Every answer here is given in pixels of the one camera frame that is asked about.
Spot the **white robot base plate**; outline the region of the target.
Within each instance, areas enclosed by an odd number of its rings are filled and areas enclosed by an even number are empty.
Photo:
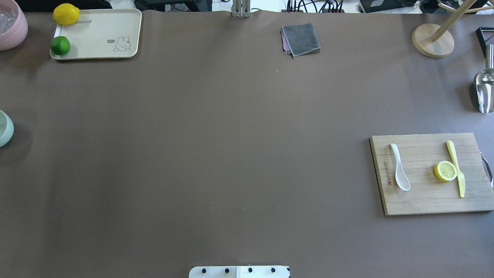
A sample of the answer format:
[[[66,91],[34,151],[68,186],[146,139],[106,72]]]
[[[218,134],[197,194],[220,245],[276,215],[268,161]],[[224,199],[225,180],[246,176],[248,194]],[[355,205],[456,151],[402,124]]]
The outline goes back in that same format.
[[[189,278],[290,278],[289,266],[196,266],[189,271]]]

